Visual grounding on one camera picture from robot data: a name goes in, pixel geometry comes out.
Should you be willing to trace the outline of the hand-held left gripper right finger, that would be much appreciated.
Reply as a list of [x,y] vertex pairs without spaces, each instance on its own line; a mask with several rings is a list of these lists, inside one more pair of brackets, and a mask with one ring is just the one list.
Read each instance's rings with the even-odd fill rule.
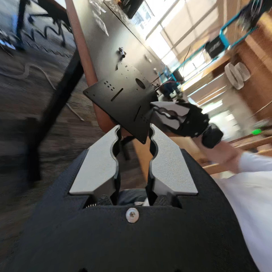
[[161,196],[197,196],[198,190],[181,148],[154,124],[150,124],[150,153],[146,193],[152,206]]

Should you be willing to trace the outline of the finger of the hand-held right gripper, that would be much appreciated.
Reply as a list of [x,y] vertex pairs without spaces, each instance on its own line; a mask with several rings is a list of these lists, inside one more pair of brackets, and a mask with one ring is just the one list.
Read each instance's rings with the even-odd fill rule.
[[150,106],[153,107],[156,113],[166,117],[183,117],[187,115],[190,110],[173,101],[155,101],[151,102]]
[[185,110],[171,110],[171,109],[153,109],[155,114],[158,115],[160,120],[166,126],[177,130],[185,120]]

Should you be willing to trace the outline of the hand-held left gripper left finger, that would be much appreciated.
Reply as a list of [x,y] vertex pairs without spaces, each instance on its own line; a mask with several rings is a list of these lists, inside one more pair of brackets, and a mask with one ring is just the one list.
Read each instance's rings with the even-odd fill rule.
[[116,125],[88,148],[69,194],[91,195],[95,200],[106,195],[117,204],[121,186],[117,160],[120,140],[121,126]]

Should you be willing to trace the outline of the black metal base plate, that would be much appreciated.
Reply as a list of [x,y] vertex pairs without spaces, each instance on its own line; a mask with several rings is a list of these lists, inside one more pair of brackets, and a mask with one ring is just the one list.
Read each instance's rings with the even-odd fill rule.
[[83,91],[94,104],[142,144],[149,133],[152,108],[157,101],[154,86],[125,62],[117,70]]

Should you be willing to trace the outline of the person's right hand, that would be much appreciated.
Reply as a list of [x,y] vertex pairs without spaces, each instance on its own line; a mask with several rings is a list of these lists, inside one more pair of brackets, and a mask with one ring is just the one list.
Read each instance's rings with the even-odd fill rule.
[[227,171],[235,174],[240,172],[240,159],[243,151],[233,147],[226,141],[220,141],[214,148],[207,148],[202,140],[195,140],[200,151],[212,162],[224,167]]

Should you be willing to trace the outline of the white round ceiling lamp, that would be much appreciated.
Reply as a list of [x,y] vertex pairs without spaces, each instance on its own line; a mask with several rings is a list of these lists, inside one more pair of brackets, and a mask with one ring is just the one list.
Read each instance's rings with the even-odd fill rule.
[[250,71],[242,62],[238,62],[235,66],[228,63],[224,67],[224,71],[229,82],[236,90],[242,89],[244,83],[251,77]]

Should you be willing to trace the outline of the scattered group of screw bags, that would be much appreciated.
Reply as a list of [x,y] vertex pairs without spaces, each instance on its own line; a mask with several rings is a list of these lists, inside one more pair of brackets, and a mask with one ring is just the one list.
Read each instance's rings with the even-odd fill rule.
[[107,27],[104,23],[104,21],[101,19],[101,14],[106,13],[106,10],[102,7],[102,4],[105,3],[106,6],[113,12],[117,13],[117,16],[119,19],[121,19],[122,22],[129,22],[128,16],[125,14],[125,12],[121,9],[119,4],[120,1],[115,0],[89,0],[90,8],[92,10],[92,14],[94,16],[95,22],[98,25],[98,27],[107,35]]

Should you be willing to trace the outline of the black office chair base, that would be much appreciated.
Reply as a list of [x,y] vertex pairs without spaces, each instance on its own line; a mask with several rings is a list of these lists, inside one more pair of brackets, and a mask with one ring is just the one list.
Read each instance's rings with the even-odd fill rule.
[[66,41],[62,26],[64,26],[68,32],[72,33],[71,25],[68,19],[66,8],[64,8],[61,4],[54,0],[38,0],[36,3],[44,9],[47,13],[42,14],[29,14],[28,22],[34,25],[34,17],[49,17],[53,19],[53,24],[57,25],[58,30],[56,31],[49,25],[44,27],[43,32],[39,29],[35,29],[35,31],[42,36],[44,39],[47,39],[47,30],[50,29],[57,36],[62,37],[61,46],[66,47]]

